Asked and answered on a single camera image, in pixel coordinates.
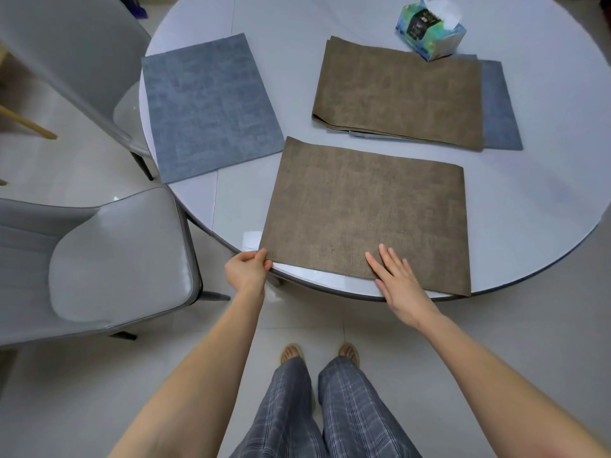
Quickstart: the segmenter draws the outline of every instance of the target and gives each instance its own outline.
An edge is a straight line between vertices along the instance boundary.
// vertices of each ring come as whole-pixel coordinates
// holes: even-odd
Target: tissue box
[[[428,10],[424,0],[403,7],[395,30],[427,61],[454,53],[467,32],[461,24],[446,30],[443,20]]]

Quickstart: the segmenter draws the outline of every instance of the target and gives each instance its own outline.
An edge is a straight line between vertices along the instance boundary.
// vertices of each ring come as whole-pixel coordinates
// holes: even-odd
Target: forearm
[[[425,319],[420,330],[447,365],[499,457],[608,457],[562,408],[449,318]]]
[[[111,457],[216,456],[261,305],[258,291],[238,293],[210,333],[145,405]]]

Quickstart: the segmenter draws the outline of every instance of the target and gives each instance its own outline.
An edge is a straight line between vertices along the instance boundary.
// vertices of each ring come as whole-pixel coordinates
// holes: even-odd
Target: chair backrest
[[[149,34],[119,0],[0,0],[0,42],[106,133],[139,79]]]
[[[53,311],[49,263],[58,241],[97,211],[0,199],[0,346],[83,331]]]

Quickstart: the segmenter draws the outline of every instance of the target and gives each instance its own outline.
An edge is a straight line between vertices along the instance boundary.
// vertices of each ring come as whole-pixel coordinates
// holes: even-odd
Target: gray chair
[[[0,346],[229,300],[202,291],[184,211],[157,187],[101,207],[0,199]]]
[[[142,159],[150,153],[137,104],[149,42],[119,0],[0,0],[0,43],[131,151],[153,179]]]

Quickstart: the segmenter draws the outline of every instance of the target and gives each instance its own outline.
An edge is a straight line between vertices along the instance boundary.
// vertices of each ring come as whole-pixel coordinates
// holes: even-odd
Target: hand
[[[438,315],[439,309],[418,284],[407,260],[399,260],[392,247],[386,249],[384,244],[379,245],[379,253],[386,267],[369,252],[365,253],[367,263],[380,278],[376,285],[399,320],[419,329],[422,320],[429,315]]]
[[[266,260],[267,251],[241,252],[225,264],[227,281],[240,292],[248,289],[261,293],[265,285],[266,273],[270,270],[272,261]]]

